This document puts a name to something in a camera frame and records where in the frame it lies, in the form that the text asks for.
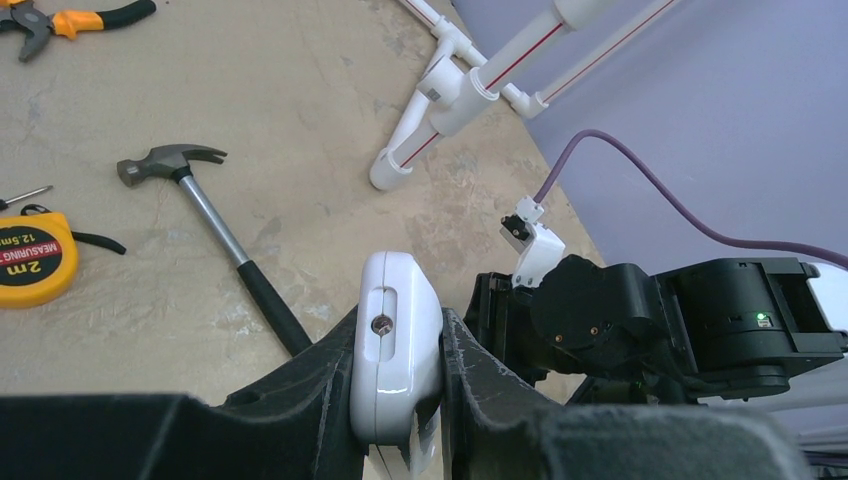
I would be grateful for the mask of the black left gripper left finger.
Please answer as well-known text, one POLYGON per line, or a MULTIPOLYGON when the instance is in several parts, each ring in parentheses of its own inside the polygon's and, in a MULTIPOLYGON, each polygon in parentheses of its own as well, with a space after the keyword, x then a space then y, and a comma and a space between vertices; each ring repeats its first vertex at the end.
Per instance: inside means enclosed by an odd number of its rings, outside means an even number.
POLYGON ((349 394, 356 315, 211 406, 186 394, 1 401, 5 479, 358 479, 349 394))

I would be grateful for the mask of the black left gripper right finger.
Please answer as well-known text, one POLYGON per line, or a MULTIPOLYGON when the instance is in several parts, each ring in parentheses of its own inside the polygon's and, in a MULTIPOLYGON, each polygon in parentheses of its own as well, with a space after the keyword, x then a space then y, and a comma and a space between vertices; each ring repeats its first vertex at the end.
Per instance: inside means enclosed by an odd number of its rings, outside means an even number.
POLYGON ((808 479, 792 437, 746 409, 562 405, 443 312, 448 479, 808 479))

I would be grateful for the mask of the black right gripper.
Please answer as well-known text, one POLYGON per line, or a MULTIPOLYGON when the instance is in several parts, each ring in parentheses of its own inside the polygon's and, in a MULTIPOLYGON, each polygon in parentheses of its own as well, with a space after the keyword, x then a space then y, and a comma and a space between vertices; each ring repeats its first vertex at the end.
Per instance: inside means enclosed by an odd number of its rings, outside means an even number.
POLYGON ((464 322, 476 341, 531 386, 545 380, 548 370, 533 366, 522 355, 522 335, 531 326, 531 291, 514 288, 512 276, 490 272, 476 276, 464 322))

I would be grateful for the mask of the white air conditioner remote control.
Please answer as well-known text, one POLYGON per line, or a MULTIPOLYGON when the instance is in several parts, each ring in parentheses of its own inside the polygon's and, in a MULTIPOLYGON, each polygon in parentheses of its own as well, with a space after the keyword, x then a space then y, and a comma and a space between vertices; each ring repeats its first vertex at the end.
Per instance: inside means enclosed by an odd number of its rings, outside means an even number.
POLYGON ((383 479, 416 479, 431 463, 443 391, 438 296, 414 257, 365 262, 357 308, 351 428, 383 479))

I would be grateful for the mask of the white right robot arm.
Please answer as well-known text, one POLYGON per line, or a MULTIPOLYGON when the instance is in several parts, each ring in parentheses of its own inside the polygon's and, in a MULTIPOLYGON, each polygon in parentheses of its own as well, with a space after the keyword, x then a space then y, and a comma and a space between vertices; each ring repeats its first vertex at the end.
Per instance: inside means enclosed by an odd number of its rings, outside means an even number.
POLYGON ((479 275, 464 321, 529 384, 582 375, 575 404, 746 401, 846 356, 847 273, 781 257, 650 275, 570 255, 524 286, 479 275))

